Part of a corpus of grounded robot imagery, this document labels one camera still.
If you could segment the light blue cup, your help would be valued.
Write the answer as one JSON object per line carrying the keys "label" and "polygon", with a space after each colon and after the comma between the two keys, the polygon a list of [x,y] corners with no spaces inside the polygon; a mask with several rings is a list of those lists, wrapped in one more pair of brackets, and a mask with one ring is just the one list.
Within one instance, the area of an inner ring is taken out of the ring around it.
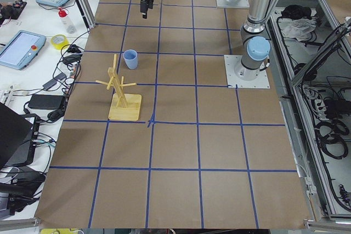
{"label": "light blue cup", "polygon": [[130,70],[135,70],[138,66],[138,53],[133,50],[133,49],[129,49],[126,50],[123,53],[123,58],[124,61],[126,63],[126,66],[130,69]]}

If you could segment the red cap squeeze bottle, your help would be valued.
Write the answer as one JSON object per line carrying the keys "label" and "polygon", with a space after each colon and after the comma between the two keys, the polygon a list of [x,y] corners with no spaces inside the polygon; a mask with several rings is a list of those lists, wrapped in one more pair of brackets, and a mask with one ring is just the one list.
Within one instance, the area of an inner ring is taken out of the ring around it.
{"label": "red cap squeeze bottle", "polygon": [[75,25],[73,24],[73,22],[71,21],[69,15],[68,15],[68,13],[65,11],[65,9],[59,8],[58,16],[59,16],[61,22],[63,23],[63,25],[64,25],[65,30],[66,30],[67,33],[73,34],[73,33],[76,32],[76,27],[75,27]]}

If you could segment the yellow tape roll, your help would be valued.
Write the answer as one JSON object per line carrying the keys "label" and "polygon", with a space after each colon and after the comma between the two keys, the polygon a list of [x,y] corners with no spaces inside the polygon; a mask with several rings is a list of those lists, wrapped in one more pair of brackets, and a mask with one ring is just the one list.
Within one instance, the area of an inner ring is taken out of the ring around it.
{"label": "yellow tape roll", "polygon": [[69,41],[65,35],[58,34],[51,38],[50,40],[51,45],[56,50],[61,50],[63,48],[67,48],[69,45]]}

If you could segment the near teach pendant tablet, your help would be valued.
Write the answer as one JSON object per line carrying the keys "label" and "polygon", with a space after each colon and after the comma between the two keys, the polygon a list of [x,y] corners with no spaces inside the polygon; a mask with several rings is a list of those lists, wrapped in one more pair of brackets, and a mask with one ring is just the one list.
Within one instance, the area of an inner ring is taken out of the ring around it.
{"label": "near teach pendant tablet", "polygon": [[12,69],[25,68],[46,43],[46,36],[20,30],[1,50],[1,65]]}

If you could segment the black power adapter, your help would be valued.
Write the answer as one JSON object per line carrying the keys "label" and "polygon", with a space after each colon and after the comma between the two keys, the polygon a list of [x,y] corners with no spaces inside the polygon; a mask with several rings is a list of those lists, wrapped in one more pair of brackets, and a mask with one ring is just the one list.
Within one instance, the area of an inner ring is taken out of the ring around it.
{"label": "black power adapter", "polygon": [[64,97],[62,95],[32,95],[28,107],[35,110],[56,110],[62,107]]}

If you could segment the white crumpled cloth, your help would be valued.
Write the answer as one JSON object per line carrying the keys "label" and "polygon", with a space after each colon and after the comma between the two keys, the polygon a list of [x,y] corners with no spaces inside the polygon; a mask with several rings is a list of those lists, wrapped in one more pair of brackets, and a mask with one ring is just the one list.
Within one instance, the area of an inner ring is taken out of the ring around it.
{"label": "white crumpled cloth", "polygon": [[287,38],[295,38],[297,41],[307,41],[316,29],[317,22],[312,19],[293,20],[282,30],[282,35]]}

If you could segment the black laptop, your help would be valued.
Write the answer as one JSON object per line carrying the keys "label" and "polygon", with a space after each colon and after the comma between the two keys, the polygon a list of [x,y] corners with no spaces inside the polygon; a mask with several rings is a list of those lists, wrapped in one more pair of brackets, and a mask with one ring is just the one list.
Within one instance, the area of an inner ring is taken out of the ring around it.
{"label": "black laptop", "polygon": [[33,162],[39,116],[20,115],[1,104],[1,168],[22,167]]}

